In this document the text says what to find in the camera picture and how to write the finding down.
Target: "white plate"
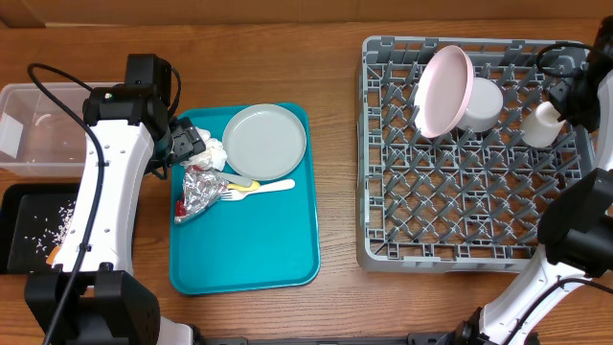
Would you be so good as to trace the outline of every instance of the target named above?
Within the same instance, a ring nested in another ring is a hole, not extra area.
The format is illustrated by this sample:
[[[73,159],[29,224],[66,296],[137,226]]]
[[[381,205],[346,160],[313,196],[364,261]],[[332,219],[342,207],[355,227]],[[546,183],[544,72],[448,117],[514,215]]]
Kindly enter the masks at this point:
[[[228,164],[237,173],[267,181],[290,173],[303,159],[307,134],[291,111],[274,104],[242,109],[223,131]]]

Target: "crumpled foil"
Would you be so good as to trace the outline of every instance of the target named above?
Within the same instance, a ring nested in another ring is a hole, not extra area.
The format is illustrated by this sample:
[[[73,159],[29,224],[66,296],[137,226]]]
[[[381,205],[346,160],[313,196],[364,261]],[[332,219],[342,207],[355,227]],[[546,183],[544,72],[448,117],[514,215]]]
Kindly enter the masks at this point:
[[[183,199],[176,202],[174,223],[179,224],[200,215],[213,205],[226,190],[228,181],[212,171],[190,165],[183,177]]]

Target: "teal tray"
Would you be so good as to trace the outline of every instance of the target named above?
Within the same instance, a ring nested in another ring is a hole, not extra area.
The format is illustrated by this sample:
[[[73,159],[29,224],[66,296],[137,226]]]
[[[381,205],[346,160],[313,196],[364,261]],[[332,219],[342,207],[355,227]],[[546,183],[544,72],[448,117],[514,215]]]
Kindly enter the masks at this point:
[[[317,201],[307,113],[293,103],[305,127],[306,152],[289,175],[290,191],[251,195],[242,201],[218,201],[184,224],[170,221],[170,281],[189,295],[295,287],[312,281],[320,267]],[[247,106],[193,109],[192,123],[221,140],[232,117]],[[224,170],[234,171],[226,164]],[[185,169],[172,168],[174,205],[183,194]]]

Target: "plastic bin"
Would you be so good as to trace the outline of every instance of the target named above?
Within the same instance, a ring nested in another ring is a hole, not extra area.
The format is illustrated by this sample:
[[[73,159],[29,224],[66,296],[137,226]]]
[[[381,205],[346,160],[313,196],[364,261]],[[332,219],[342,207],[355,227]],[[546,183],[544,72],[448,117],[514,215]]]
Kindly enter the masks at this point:
[[[79,183],[27,183],[10,186],[0,212],[0,274],[48,273],[48,255],[60,243]]]
[[[109,87],[117,82],[88,82]],[[71,82],[44,84],[82,117],[89,91]],[[0,92],[0,168],[22,176],[81,176],[85,133],[33,83],[9,84]]]

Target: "red object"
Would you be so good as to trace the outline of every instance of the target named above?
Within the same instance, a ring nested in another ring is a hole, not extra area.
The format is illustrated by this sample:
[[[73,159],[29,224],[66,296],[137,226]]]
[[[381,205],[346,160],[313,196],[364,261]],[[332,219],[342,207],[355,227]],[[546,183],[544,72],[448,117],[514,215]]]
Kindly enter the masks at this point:
[[[188,169],[193,169],[193,170],[195,170],[197,172],[201,172],[201,173],[204,172],[204,170],[202,168],[198,167],[197,165],[190,165],[188,167]]]
[[[174,215],[176,217],[185,217],[188,214],[187,211],[185,211],[185,204],[183,203],[184,198],[183,196],[181,200],[176,201],[176,206],[174,208]]]

